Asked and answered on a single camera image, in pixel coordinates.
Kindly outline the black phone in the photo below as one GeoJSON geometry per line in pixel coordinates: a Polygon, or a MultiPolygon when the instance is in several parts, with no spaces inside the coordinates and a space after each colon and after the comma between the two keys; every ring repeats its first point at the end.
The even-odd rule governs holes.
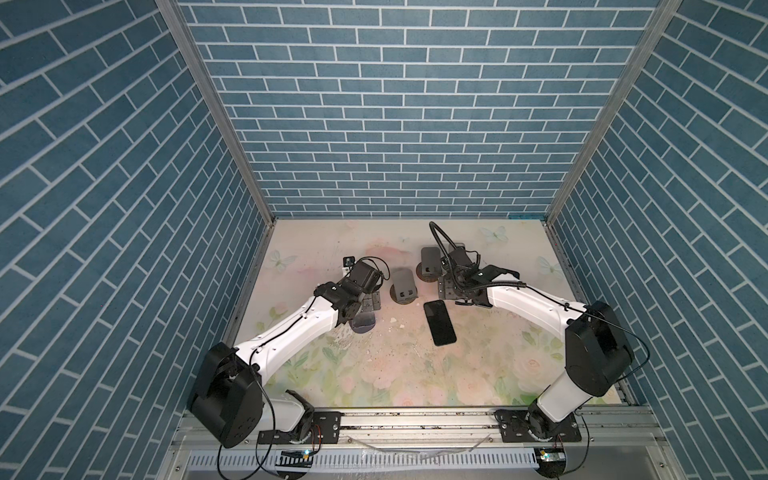
{"type": "Polygon", "coordinates": [[[434,344],[441,347],[456,343],[457,336],[445,302],[429,301],[423,309],[434,344]]]}

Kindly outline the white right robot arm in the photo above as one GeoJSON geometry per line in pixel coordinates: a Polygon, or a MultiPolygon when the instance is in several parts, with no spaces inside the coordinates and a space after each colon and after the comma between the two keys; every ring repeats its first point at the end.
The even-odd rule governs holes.
{"type": "Polygon", "coordinates": [[[562,342],[563,372],[529,405],[522,419],[532,438],[549,441],[558,436],[572,423],[574,411],[605,395],[632,364],[628,332],[607,304],[558,299],[523,282],[513,270],[481,267],[462,246],[443,252],[440,261],[458,301],[506,310],[562,342]]]}

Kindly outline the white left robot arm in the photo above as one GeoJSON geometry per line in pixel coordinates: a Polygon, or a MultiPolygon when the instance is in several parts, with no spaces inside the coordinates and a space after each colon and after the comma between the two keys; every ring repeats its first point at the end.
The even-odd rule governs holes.
{"type": "Polygon", "coordinates": [[[318,285],[280,323],[235,346],[219,342],[203,356],[187,408],[222,447],[235,447],[253,432],[282,432],[293,442],[311,434],[315,408],[292,390],[272,399],[265,385],[312,341],[352,322],[391,275],[372,257],[344,262],[340,280],[318,285]]]}

